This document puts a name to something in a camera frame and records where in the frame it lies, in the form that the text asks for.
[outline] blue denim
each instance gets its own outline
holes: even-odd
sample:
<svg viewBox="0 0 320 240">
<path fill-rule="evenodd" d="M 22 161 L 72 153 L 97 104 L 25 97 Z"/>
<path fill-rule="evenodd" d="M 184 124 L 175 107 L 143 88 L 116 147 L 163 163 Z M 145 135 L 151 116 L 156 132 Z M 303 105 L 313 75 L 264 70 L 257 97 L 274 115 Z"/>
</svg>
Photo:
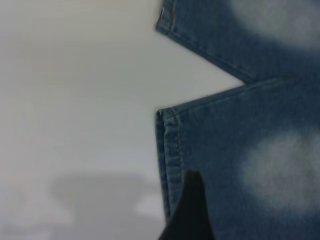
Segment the blue denim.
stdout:
<svg viewBox="0 0 320 240">
<path fill-rule="evenodd" d="M 320 84 L 276 78 L 160 110 L 166 219 L 203 177 L 217 240 L 320 239 Z"/>
<path fill-rule="evenodd" d="M 164 0 L 156 30 L 244 83 L 320 77 L 318 0 Z"/>
</svg>

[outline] black object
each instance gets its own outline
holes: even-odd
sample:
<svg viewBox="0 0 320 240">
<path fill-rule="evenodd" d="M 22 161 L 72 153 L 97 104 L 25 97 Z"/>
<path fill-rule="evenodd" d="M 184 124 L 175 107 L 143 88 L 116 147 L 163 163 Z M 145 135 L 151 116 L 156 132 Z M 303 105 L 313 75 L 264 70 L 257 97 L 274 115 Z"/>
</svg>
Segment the black object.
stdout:
<svg viewBox="0 0 320 240">
<path fill-rule="evenodd" d="M 205 187 L 198 172 L 185 174 L 180 202 L 159 240 L 215 240 Z"/>
</svg>

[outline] folded denim edge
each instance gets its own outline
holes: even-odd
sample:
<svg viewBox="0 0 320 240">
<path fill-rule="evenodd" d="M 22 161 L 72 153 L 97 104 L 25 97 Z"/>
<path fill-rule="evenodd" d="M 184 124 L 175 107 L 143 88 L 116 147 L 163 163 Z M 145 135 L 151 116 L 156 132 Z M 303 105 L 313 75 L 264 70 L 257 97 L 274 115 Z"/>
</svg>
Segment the folded denim edge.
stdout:
<svg viewBox="0 0 320 240">
<path fill-rule="evenodd" d="M 258 82 L 257 79 L 248 75 L 245 72 L 241 72 L 234 66 L 231 66 L 227 62 L 222 61 L 218 57 L 209 54 L 206 51 L 200 49 L 194 42 L 190 39 L 185 37 L 184 33 L 179 33 L 176 24 L 176 17 L 175 17 L 175 5 L 177 0 L 164 0 L 162 4 L 162 11 L 160 18 L 155 26 L 155 30 L 165 36 L 168 36 L 170 39 L 175 41 L 176 43 L 180 44 L 181 46 L 189 49 L 190 51 L 194 52 L 195 54 L 201 56 L 202 58 L 206 59 L 207 61 L 213 63 L 220 69 L 224 70 L 225 72 L 231 74 L 232 76 L 238 78 L 242 82 L 246 84 L 252 84 Z"/>
<path fill-rule="evenodd" d="M 255 84 L 239 86 L 239 87 L 232 88 L 230 90 L 226 90 L 220 93 L 216 93 L 204 98 L 200 98 L 200 99 L 196 99 L 180 105 L 176 105 L 171 109 L 174 110 L 175 116 L 180 116 L 181 114 L 188 111 L 192 111 L 196 108 L 200 108 L 208 104 L 214 104 L 219 101 L 224 101 L 236 96 L 245 95 L 250 93 L 251 91 L 263 90 L 263 89 L 273 88 L 283 84 L 293 84 L 293 83 L 302 84 L 303 81 L 301 81 L 300 78 L 291 78 L 291 77 L 273 78 L 273 79 L 269 79 L 263 82 L 258 82 Z M 171 118 L 174 118 L 174 116 L 170 116 L 170 115 L 167 115 L 166 117 L 167 117 L 166 119 L 167 121 L 169 121 Z"/>
<path fill-rule="evenodd" d="M 179 124 L 172 109 L 156 114 L 156 142 L 166 222 L 169 222 L 182 192 L 182 153 Z"/>
</svg>

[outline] white background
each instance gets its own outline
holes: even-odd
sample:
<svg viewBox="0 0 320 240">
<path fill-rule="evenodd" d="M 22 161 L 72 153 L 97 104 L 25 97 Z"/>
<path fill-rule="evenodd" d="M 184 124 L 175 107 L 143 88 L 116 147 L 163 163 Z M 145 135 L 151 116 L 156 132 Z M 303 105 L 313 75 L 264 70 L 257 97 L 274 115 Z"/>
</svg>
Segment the white background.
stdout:
<svg viewBox="0 0 320 240">
<path fill-rule="evenodd" d="M 154 31 L 161 0 L 0 2 L 0 239 L 151 240 L 157 109 L 239 86 Z"/>
</svg>

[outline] denim fabric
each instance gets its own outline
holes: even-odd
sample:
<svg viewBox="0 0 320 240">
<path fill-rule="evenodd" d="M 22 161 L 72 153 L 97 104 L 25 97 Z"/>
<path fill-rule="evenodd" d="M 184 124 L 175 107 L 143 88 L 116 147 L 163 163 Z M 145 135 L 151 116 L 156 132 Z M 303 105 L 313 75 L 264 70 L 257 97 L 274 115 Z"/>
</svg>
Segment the denim fabric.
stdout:
<svg viewBox="0 0 320 240">
<path fill-rule="evenodd" d="M 160 110 L 156 124 L 167 220 L 192 170 L 217 240 L 320 239 L 320 84 L 249 84 Z"/>
<path fill-rule="evenodd" d="M 319 0 L 164 0 L 156 29 L 245 83 L 320 76 Z"/>
</svg>

